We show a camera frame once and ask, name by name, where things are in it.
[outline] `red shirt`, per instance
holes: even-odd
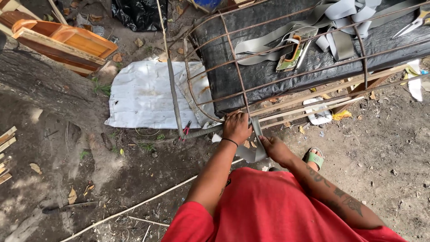
[[[214,217],[197,202],[183,204],[162,242],[406,242],[385,226],[351,229],[308,197],[289,172],[231,172]]]

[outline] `red-handled pliers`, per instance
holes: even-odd
[[[190,126],[191,126],[191,121],[190,122],[188,122],[188,124],[187,124],[187,126],[185,127],[185,129],[184,129],[184,134],[185,135],[187,135],[188,134],[188,131],[190,131]]]

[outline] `person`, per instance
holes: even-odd
[[[162,242],[405,242],[318,173],[323,154],[317,148],[304,162],[279,138],[260,136],[270,158],[289,172],[239,168],[230,173],[237,145],[251,133],[248,114],[226,117],[222,141]]]

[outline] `metal cage frame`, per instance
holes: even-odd
[[[361,23],[364,23],[366,21],[369,21],[369,20],[373,20],[373,19],[378,19],[378,18],[381,18],[381,17],[385,17],[385,16],[388,16],[388,15],[391,15],[391,14],[394,14],[394,13],[397,13],[397,12],[401,12],[401,11],[403,11],[405,9],[410,9],[410,8],[415,8],[415,7],[420,7],[422,5],[430,4],[430,2],[424,2],[424,3],[420,3],[420,4],[417,4],[417,5],[405,8],[405,9],[397,10],[397,11],[394,11],[394,12],[390,12],[390,13],[378,16],[378,17],[370,18],[370,19],[367,19],[365,21],[353,23],[353,24],[350,24],[350,25],[347,25],[347,26],[344,26],[344,27],[341,27],[341,28],[337,28],[337,29],[334,29],[334,30],[331,30],[331,31],[327,31],[327,32],[321,33],[321,34],[317,34],[317,35],[315,35],[313,37],[310,37],[310,38],[307,38],[307,39],[302,39],[302,40],[299,41],[299,42],[304,42],[304,41],[316,39],[316,38],[319,38],[320,36],[323,36],[325,34],[333,33],[335,31],[339,31],[339,30],[344,29],[344,28],[350,28],[350,27],[352,27],[354,29],[354,31],[357,33],[357,39],[358,39],[358,42],[360,44],[360,49],[361,49],[361,53],[359,53],[359,55],[361,54],[360,57],[353,58],[353,59],[348,59],[348,60],[345,60],[345,61],[342,61],[342,62],[335,63],[333,65],[324,66],[324,67],[321,67],[321,68],[318,68],[318,69],[315,69],[315,70],[312,70],[312,71],[306,71],[306,72],[303,72],[303,73],[298,73],[298,74],[295,74],[295,75],[291,75],[291,76],[288,76],[288,77],[285,77],[285,78],[281,78],[281,79],[278,79],[278,80],[275,80],[275,81],[271,81],[269,83],[262,84],[262,85],[259,85],[259,86],[256,86],[256,87],[249,88],[249,89],[245,90],[245,87],[244,87],[244,84],[243,84],[243,80],[242,80],[242,75],[241,75],[240,69],[239,69],[239,64],[237,63],[238,61],[246,59],[246,58],[250,58],[250,57],[253,57],[253,56],[257,56],[257,55],[260,55],[260,54],[269,53],[269,52],[272,52],[272,51],[277,51],[277,50],[280,50],[282,48],[286,48],[288,46],[291,46],[293,44],[291,43],[291,44],[287,44],[287,45],[275,47],[275,48],[272,48],[272,49],[267,50],[267,51],[263,51],[263,52],[255,53],[255,54],[252,54],[252,55],[249,55],[249,56],[245,56],[245,57],[242,57],[242,58],[237,58],[236,54],[235,54],[235,51],[234,51],[234,47],[233,47],[233,45],[231,43],[231,40],[230,40],[230,35],[234,34],[234,33],[237,33],[237,32],[240,32],[240,31],[244,31],[244,30],[250,29],[250,28],[254,28],[254,27],[257,27],[257,26],[260,26],[260,25],[264,25],[264,24],[267,24],[267,23],[270,23],[270,22],[281,20],[281,19],[284,19],[284,18],[287,18],[287,17],[290,17],[290,16],[294,16],[294,15],[302,13],[302,12],[311,11],[311,10],[313,10],[315,8],[313,6],[313,7],[310,7],[310,8],[307,8],[307,9],[303,9],[303,10],[300,10],[300,11],[297,11],[297,12],[293,12],[293,13],[290,13],[290,14],[287,14],[287,15],[284,15],[284,16],[281,16],[281,17],[278,17],[278,18],[274,18],[274,19],[271,19],[271,20],[268,20],[268,21],[265,21],[265,22],[262,22],[262,23],[258,23],[258,24],[255,24],[255,25],[251,25],[251,26],[248,26],[248,27],[245,27],[245,28],[241,28],[241,29],[229,32],[228,28],[227,28],[227,25],[225,24],[225,21],[224,21],[224,17],[223,17],[224,15],[230,14],[230,13],[233,13],[233,12],[236,12],[236,11],[239,11],[241,9],[248,8],[248,7],[257,5],[257,4],[261,4],[261,3],[264,3],[264,2],[270,1],[270,0],[260,0],[260,1],[257,0],[254,3],[251,3],[251,4],[247,5],[247,6],[242,7],[242,8],[237,8],[237,9],[233,9],[233,10],[230,10],[230,11],[226,11],[228,9],[235,8],[235,7],[238,7],[240,5],[243,5],[243,4],[246,4],[246,3],[250,3],[252,1],[254,1],[254,0],[243,1],[241,3],[234,4],[234,5],[231,5],[231,6],[228,6],[228,7],[225,7],[223,9],[215,11],[215,12],[217,12],[217,14],[214,14],[215,12],[212,12],[212,13],[209,13],[209,14],[205,15],[203,18],[208,17],[206,20],[204,20],[203,22],[201,22],[200,24],[198,24],[194,28],[191,28],[187,32],[183,33],[178,39],[174,40],[173,43],[171,43],[169,45],[169,47],[168,47],[168,49],[170,50],[170,48],[173,46],[173,44],[177,43],[181,39],[183,40],[183,42],[184,42],[184,62],[185,62],[185,68],[186,68],[186,72],[187,72],[187,82],[188,82],[188,86],[190,88],[190,93],[191,93],[191,96],[193,98],[193,101],[196,104],[196,106],[198,107],[198,109],[204,115],[206,115],[210,119],[212,119],[214,121],[217,121],[217,122],[220,122],[220,123],[222,123],[223,121],[220,120],[220,119],[218,119],[218,118],[216,118],[216,117],[212,117],[211,115],[209,115],[208,113],[206,113],[201,108],[201,105],[208,104],[208,103],[213,103],[213,102],[217,102],[217,101],[221,101],[221,100],[228,99],[228,98],[231,98],[231,97],[234,97],[234,96],[238,96],[238,95],[243,95],[243,99],[244,99],[246,111],[248,112],[249,116],[251,117],[252,114],[251,114],[251,112],[249,110],[249,103],[248,103],[248,99],[246,97],[246,93],[247,92],[253,91],[253,90],[265,87],[265,86],[269,86],[269,85],[272,85],[272,84],[275,84],[275,83],[278,83],[278,82],[281,82],[281,81],[286,81],[288,79],[296,78],[296,77],[299,77],[299,76],[302,76],[302,75],[306,75],[306,74],[310,74],[310,73],[314,73],[314,72],[319,72],[319,71],[322,71],[322,70],[325,70],[325,69],[329,69],[329,68],[333,68],[333,67],[340,66],[340,65],[345,65],[345,64],[348,64],[348,63],[351,63],[351,62],[362,61],[363,74],[364,74],[364,86],[365,86],[365,90],[363,91],[364,93],[370,92],[371,90],[381,89],[382,87],[388,86],[389,84],[388,85],[384,85],[384,86],[379,86],[379,87],[376,87],[376,88],[372,88],[372,89],[368,89],[367,88],[367,79],[368,79],[367,59],[368,58],[374,57],[374,56],[383,55],[383,54],[390,53],[390,52],[393,52],[393,51],[397,51],[397,50],[400,50],[400,49],[403,49],[403,48],[407,48],[407,47],[410,47],[410,46],[413,46],[413,45],[416,45],[416,44],[426,43],[426,42],[430,41],[430,38],[429,38],[429,39],[425,39],[425,40],[421,40],[421,41],[409,43],[409,44],[406,44],[406,45],[402,45],[402,46],[399,46],[399,47],[396,47],[396,48],[393,48],[393,49],[390,49],[390,50],[384,50],[384,51],[380,51],[378,53],[373,53],[373,54],[366,55],[366,50],[364,48],[363,41],[362,41],[360,35],[358,34],[358,30],[357,30],[357,27],[356,27],[357,25],[359,25]],[[200,26],[202,26],[206,22],[210,21],[211,19],[218,18],[218,17],[221,18],[221,21],[222,21],[223,26],[224,26],[225,34],[221,34],[221,35],[219,35],[219,36],[217,36],[215,38],[212,38],[212,39],[208,40],[207,42],[204,42],[203,44],[200,44],[199,46],[196,46],[193,51],[191,51],[191,52],[188,53],[188,50],[187,50],[187,39],[189,37],[191,37],[191,33],[193,33],[197,28],[199,28]],[[228,44],[229,44],[230,50],[232,52],[233,60],[226,61],[226,62],[224,62],[222,64],[217,65],[217,66],[214,66],[214,67],[211,67],[209,69],[206,69],[205,71],[203,71],[201,73],[198,73],[195,76],[191,76],[191,74],[190,74],[190,67],[189,67],[189,58],[193,54],[195,54],[201,47],[207,45],[208,43],[210,43],[210,42],[212,42],[212,41],[214,41],[216,39],[222,38],[222,37],[227,37]],[[214,69],[216,69],[218,67],[221,67],[221,66],[224,66],[224,65],[227,65],[227,64],[230,64],[230,63],[234,63],[235,66],[236,66],[236,70],[237,70],[237,74],[239,76],[239,82],[240,82],[240,86],[242,88],[242,91],[237,92],[235,94],[231,94],[231,95],[222,97],[222,98],[217,98],[217,99],[214,99],[214,100],[211,100],[211,101],[198,103],[197,100],[196,100],[196,97],[195,97],[195,95],[193,93],[193,88],[192,88],[193,86],[192,86],[191,80],[193,78],[197,77],[197,76],[200,76],[200,75],[205,74],[205,73],[207,73],[209,71],[212,71],[212,70],[214,70]],[[349,96],[349,95],[347,94],[347,95],[343,95],[343,96],[338,96],[338,97],[333,98],[332,100],[340,99],[341,97],[347,97],[347,96]],[[320,101],[320,102],[314,102],[312,104],[315,105],[315,104],[319,104],[319,103],[323,103],[323,102],[324,102],[324,100]],[[309,106],[309,105],[302,105],[302,106],[299,106],[299,107],[296,107],[296,108],[303,108],[303,107],[306,107],[306,106]],[[181,132],[182,129],[180,127],[181,123],[180,123],[179,112],[178,113],[175,112],[175,115],[176,115],[177,121],[179,121],[179,123],[178,123],[178,129],[179,129],[179,133],[180,133],[181,136],[183,135],[184,137],[190,138],[190,137],[196,137],[196,136],[199,136],[199,135],[203,135],[203,134],[215,131],[215,130],[207,130],[207,131],[201,130],[202,132],[197,132],[197,133],[195,133],[196,135],[187,135],[186,136],[186,135],[183,134],[183,132]]]

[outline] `black wristband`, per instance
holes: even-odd
[[[231,139],[222,138],[221,140],[228,140],[228,141],[231,141],[231,142],[233,142],[233,143],[236,145],[236,148],[238,148],[238,147],[239,147],[239,145],[237,145],[237,143],[236,143],[236,142],[234,142],[234,141],[232,141]]]

